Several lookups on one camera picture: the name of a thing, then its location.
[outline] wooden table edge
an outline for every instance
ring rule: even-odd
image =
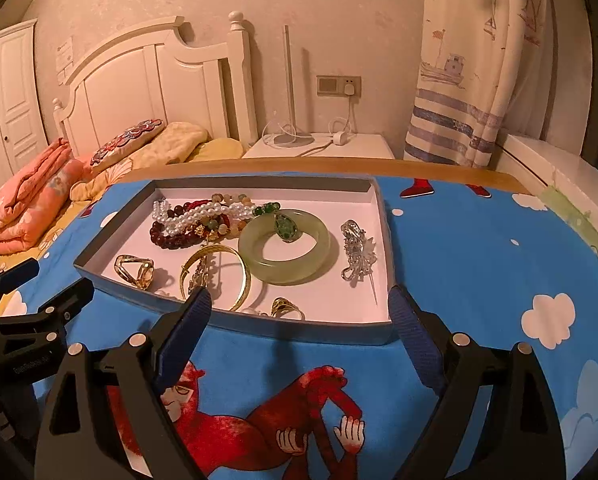
[[[369,174],[373,176],[402,176],[476,184],[490,189],[528,194],[527,189],[512,175],[491,170],[477,170],[432,162],[390,160],[387,158],[356,157],[275,157],[233,158],[171,164],[158,168],[133,170],[121,182],[136,182],[158,178],[179,178],[192,175],[267,173],[299,171],[303,173]]]

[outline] embroidered pillow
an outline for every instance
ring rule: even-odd
[[[161,119],[151,119],[128,128],[121,135],[106,142],[90,159],[92,176],[96,176],[150,142],[163,128],[165,124]]]

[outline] white cabinet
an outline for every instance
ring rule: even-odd
[[[0,31],[0,186],[48,143],[34,80],[34,24]]]

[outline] gold ring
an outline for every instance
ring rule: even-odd
[[[281,317],[290,312],[298,312],[301,316],[301,321],[305,321],[305,314],[293,302],[286,300],[285,298],[276,298],[276,300],[272,302],[272,311],[270,312],[272,317]]]
[[[136,278],[125,270],[124,264],[141,264]],[[149,258],[138,258],[131,254],[119,254],[114,261],[114,270],[122,280],[130,285],[147,290],[154,278],[154,261]]]
[[[243,270],[243,282],[241,283],[241,290],[239,291],[239,297],[237,298],[237,301],[234,303],[234,305],[230,309],[231,312],[234,312],[235,310],[239,309],[239,307],[243,304],[244,301],[246,301],[246,298],[248,297],[248,294],[250,293],[250,284],[252,282],[252,277],[250,276],[250,270],[248,269],[248,266],[246,265],[246,263],[243,261],[243,258],[241,257],[241,255],[239,253],[237,253],[237,251],[235,251],[232,247],[228,247],[227,245],[221,245],[221,244],[208,245],[208,246],[202,247],[197,252],[195,252],[192,256],[190,256],[190,259],[188,261],[186,261],[186,263],[181,267],[183,269],[181,271],[181,276],[179,277],[179,289],[181,290],[181,297],[184,299],[184,301],[186,300],[186,292],[185,292],[185,288],[183,286],[183,282],[184,282],[186,276],[190,273],[189,269],[192,266],[192,264],[194,264],[195,262],[197,262],[204,256],[207,256],[208,254],[212,254],[212,253],[234,254],[239,259],[239,263],[241,264],[241,269]]]

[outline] pink blanket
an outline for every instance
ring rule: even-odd
[[[0,229],[0,254],[27,251],[44,235],[68,198],[70,188],[81,178],[83,163],[71,158],[48,180],[21,216]]]
[[[0,187],[0,229],[28,207],[48,180],[72,158],[66,139],[57,139]]]

